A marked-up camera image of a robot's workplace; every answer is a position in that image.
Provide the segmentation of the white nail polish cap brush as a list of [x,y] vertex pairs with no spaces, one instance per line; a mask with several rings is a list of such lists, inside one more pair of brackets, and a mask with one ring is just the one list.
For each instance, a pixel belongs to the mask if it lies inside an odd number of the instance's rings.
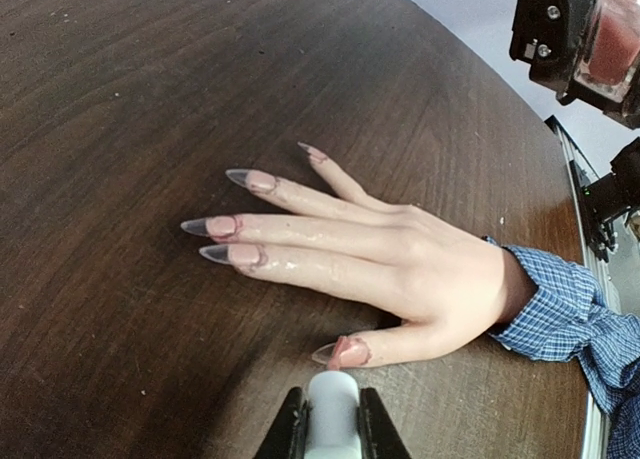
[[359,388],[337,368],[315,375],[308,387],[304,458],[361,458]]

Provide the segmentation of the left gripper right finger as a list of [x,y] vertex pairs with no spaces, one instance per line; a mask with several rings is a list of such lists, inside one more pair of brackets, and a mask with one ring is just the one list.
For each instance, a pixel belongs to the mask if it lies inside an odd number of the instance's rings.
[[365,459],[411,459],[375,388],[359,392],[358,433]]

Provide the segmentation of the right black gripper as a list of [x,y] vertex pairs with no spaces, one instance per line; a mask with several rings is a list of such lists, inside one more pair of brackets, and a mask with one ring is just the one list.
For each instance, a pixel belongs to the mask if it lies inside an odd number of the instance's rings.
[[530,66],[529,79],[568,105],[579,100],[628,129],[639,128],[639,83],[621,102],[574,78],[596,0],[517,0],[509,55]]

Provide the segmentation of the mannequin hand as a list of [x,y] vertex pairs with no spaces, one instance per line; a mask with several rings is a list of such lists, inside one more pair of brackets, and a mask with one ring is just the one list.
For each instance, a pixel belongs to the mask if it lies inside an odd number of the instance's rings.
[[510,323],[534,296],[513,253],[418,207],[378,200],[324,152],[303,150],[329,193],[231,169],[229,180],[277,212],[187,220],[182,229],[209,239],[200,253],[211,262],[399,319],[338,338],[315,353],[317,362],[340,370],[439,358]]

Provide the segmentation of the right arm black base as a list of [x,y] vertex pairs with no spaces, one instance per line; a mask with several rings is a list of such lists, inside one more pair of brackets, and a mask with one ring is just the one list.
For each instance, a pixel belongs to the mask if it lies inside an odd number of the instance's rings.
[[614,221],[639,210],[639,138],[612,159],[610,173],[594,182],[588,180],[586,171],[575,160],[569,163],[569,168],[576,187],[585,244],[597,259],[609,262],[609,254],[618,248]]

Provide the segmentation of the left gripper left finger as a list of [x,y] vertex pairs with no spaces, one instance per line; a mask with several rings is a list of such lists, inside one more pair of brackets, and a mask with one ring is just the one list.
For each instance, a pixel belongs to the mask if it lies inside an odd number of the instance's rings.
[[308,401],[301,387],[289,390],[255,459],[303,459],[308,426]]

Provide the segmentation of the pink nail polish bottle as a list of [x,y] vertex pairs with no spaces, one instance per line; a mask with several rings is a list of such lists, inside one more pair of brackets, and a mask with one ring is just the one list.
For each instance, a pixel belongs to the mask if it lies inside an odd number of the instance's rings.
[[574,80],[621,103],[639,67],[639,0],[596,0]]

